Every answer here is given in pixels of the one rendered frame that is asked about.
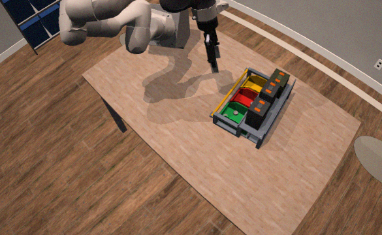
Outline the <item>yellow open bin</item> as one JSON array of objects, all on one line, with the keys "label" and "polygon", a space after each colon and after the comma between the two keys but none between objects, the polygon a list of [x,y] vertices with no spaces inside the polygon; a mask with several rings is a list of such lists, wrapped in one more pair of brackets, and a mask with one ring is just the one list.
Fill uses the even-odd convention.
[{"label": "yellow open bin", "polygon": [[[242,88],[249,88],[250,90],[259,93],[260,90],[263,88],[264,84],[267,80],[264,78],[261,78],[260,76],[248,76],[244,83],[240,86],[240,89]],[[246,86],[246,87],[244,87]]]}]

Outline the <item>red bin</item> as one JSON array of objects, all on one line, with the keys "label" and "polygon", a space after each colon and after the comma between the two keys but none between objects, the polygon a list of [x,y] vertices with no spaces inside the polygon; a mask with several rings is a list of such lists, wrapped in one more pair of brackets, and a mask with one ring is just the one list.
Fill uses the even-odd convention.
[{"label": "red bin", "polygon": [[238,102],[244,105],[245,107],[249,108],[250,103],[254,101],[257,95],[258,93],[248,88],[238,89],[238,91],[234,94],[230,102]]}]

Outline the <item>grey metal shelf rack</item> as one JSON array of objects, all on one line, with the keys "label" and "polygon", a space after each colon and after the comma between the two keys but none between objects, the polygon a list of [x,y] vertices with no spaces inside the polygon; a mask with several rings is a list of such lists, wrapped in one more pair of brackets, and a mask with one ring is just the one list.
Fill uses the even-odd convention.
[{"label": "grey metal shelf rack", "polygon": [[[246,78],[248,76],[251,76],[251,73],[253,73],[253,74],[257,75],[257,76],[260,76],[261,78],[264,78],[265,80],[270,79],[269,76],[267,76],[267,75],[265,75],[265,74],[255,70],[255,69],[252,69],[251,67],[249,67],[249,68],[246,67],[244,70],[246,71],[246,69],[247,69],[247,76],[246,76]],[[259,130],[256,130],[256,129],[254,129],[254,128],[252,128],[249,125],[244,123],[244,121],[246,119],[247,112],[245,113],[245,115],[243,116],[243,118],[241,119],[239,124],[233,122],[232,120],[226,118],[225,116],[222,116],[220,113],[217,113],[217,112],[213,113],[211,111],[210,117],[213,118],[213,123],[215,125],[217,125],[218,127],[221,127],[222,129],[226,130],[227,132],[233,134],[234,136],[236,136],[238,138],[240,137],[240,135],[242,135],[243,137],[247,138],[248,140],[254,142],[256,144],[255,148],[259,149],[260,146],[262,145],[261,143],[264,142],[264,139],[266,138],[266,136],[270,132],[273,124],[277,120],[281,110],[283,109],[285,103],[287,102],[287,99],[289,98],[288,94],[289,95],[291,94],[290,90],[293,89],[293,85],[295,84],[295,82],[296,82],[296,79],[293,82],[292,86],[287,84],[285,89],[284,89],[284,91],[283,91],[283,93],[281,94],[281,97],[279,99],[278,98],[275,99],[273,105],[269,109],[269,111],[268,111],[268,113],[266,115],[266,118],[263,121],[262,125],[260,126]],[[286,99],[286,101],[285,101],[285,99]],[[281,105],[283,105],[282,109],[280,109]],[[211,116],[212,113],[213,113],[213,116]],[[234,127],[236,130],[233,129],[232,127],[229,127],[228,125],[224,124],[223,122],[219,121],[218,119],[220,119],[221,121],[223,121],[223,122],[227,123],[228,125]],[[274,123],[271,125],[271,123],[273,121],[274,121]],[[241,133],[242,129],[247,132],[246,135]],[[268,133],[267,133],[267,130],[268,130]]]}]

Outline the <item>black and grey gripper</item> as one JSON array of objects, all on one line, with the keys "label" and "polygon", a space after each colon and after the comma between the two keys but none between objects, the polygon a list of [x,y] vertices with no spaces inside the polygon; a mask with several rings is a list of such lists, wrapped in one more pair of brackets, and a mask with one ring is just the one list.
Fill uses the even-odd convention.
[{"label": "black and grey gripper", "polygon": [[216,27],[218,26],[217,17],[207,22],[198,22],[198,21],[196,22],[197,22],[198,29],[204,32],[204,38],[205,38],[204,44],[206,47],[208,62],[210,63],[212,73],[219,73],[216,58],[221,58],[221,56],[219,53],[219,46],[218,46],[219,42],[217,39],[216,30],[215,30]]}]

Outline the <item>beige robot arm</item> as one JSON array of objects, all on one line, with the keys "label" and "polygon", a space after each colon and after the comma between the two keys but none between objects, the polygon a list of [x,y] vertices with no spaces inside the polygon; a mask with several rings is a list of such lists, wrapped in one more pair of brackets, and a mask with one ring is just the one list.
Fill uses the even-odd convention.
[{"label": "beige robot arm", "polygon": [[[191,7],[192,20],[199,22],[210,21],[229,7],[223,0],[159,0],[159,2],[163,10],[171,13],[178,13]],[[130,5],[126,8],[128,4]],[[164,15],[166,17],[163,17]],[[84,43],[86,37],[113,38],[125,25],[126,50],[132,54],[145,52],[151,39],[156,42],[168,40],[176,30],[172,14],[152,9],[146,0],[60,1],[60,37],[66,45],[76,46]]]}]

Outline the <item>green open bin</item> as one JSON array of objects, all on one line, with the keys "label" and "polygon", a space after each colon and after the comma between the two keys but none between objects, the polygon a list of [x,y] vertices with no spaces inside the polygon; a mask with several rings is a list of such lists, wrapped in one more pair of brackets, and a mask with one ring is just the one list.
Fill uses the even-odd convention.
[{"label": "green open bin", "polygon": [[[237,103],[237,102],[228,102],[225,107],[220,112],[221,115],[227,114],[228,116],[225,116],[226,118],[232,120],[233,122],[239,124],[245,113],[247,112],[247,109],[245,106]],[[234,111],[238,111],[238,115],[235,116],[233,114]]]}]

